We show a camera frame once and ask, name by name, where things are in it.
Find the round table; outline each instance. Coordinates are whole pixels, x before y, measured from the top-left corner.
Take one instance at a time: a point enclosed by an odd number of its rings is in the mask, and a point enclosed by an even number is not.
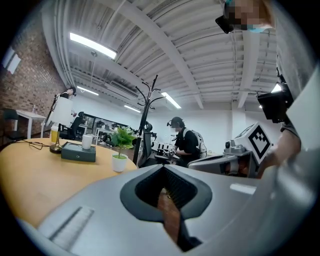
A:
[[[49,138],[27,141],[51,145]],[[16,217],[37,227],[48,213],[87,185],[137,169],[128,159],[123,172],[113,171],[113,153],[96,146],[96,162],[81,162],[62,159],[48,147],[38,150],[28,143],[13,143],[0,153],[2,193]]]

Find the potted plant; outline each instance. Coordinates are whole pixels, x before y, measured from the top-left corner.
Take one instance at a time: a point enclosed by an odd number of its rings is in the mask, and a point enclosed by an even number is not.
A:
[[[133,147],[132,141],[135,137],[131,135],[132,132],[130,127],[118,127],[118,129],[111,134],[111,141],[115,147],[119,148],[119,152],[112,155],[112,169],[115,172],[122,172],[126,167],[128,156],[121,154],[121,149],[130,149]]]

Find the ceiling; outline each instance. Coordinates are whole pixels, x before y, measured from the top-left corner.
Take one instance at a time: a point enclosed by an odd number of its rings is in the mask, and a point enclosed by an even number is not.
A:
[[[111,81],[137,94],[138,86],[146,94],[142,82],[152,84],[156,75],[155,88],[182,109],[258,103],[257,93],[270,92],[277,82],[275,31],[225,34],[215,22],[222,13],[217,0],[57,0],[42,21],[65,83],[117,105],[141,110],[143,97],[130,100],[113,93]],[[115,51],[115,59],[98,51],[94,57],[93,49],[70,40],[70,32]],[[175,108],[165,99],[152,106],[156,111]]]

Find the white wall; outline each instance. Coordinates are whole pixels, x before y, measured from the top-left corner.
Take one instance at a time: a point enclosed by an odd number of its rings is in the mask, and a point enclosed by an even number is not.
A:
[[[139,128],[141,114],[130,109],[111,104],[107,101],[100,101],[99,98],[86,97],[80,93],[72,101],[73,109],[77,113],[83,111],[95,117],[131,126],[134,129]]]
[[[167,122],[175,116],[182,118],[188,129],[200,133],[203,136],[208,151],[211,150],[213,153],[222,153],[226,140],[231,138],[231,111],[201,110],[181,113],[149,114],[147,120],[153,126],[152,131],[157,133],[157,141],[170,142],[170,134],[172,133],[170,127],[167,126]]]
[[[204,143],[209,150],[216,154],[222,154],[226,141],[233,138],[232,111],[230,110],[200,110],[185,112],[149,113],[147,121],[153,126],[152,131],[157,133],[157,141],[170,142],[170,134],[173,134],[167,122],[173,117],[181,117],[188,129],[195,130],[203,136]],[[271,143],[276,143],[281,134],[279,123],[267,120],[263,112],[245,112],[246,127],[259,122],[265,130]]]

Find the grey plastic casing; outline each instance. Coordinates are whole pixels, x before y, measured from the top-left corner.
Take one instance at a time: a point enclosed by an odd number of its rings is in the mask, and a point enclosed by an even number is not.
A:
[[[123,184],[154,165],[97,181],[57,207],[38,231],[27,223],[22,228],[46,254],[59,255],[59,248],[44,237],[50,237],[76,208],[87,206],[94,214],[71,255],[265,255],[283,243],[313,207],[319,189],[320,172],[314,168],[320,165],[319,155],[320,150],[302,151],[282,166],[268,168],[261,180],[171,165],[212,190],[203,214],[185,221],[189,235],[202,242],[187,252],[175,245],[161,223],[136,219],[120,201]],[[254,194],[247,194],[230,189],[232,184],[257,187]]]

